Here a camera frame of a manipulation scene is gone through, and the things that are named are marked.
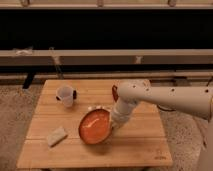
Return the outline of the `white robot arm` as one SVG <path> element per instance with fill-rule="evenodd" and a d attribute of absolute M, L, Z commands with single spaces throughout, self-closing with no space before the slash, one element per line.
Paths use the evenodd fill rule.
<path fill-rule="evenodd" d="M 116 124 L 129 121 L 134 108 L 141 102 L 161 105 L 209 122 L 196 171 L 213 171 L 213 87 L 153 87 L 136 82 L 121 82 L 118 100 L 110 115 Z"/>

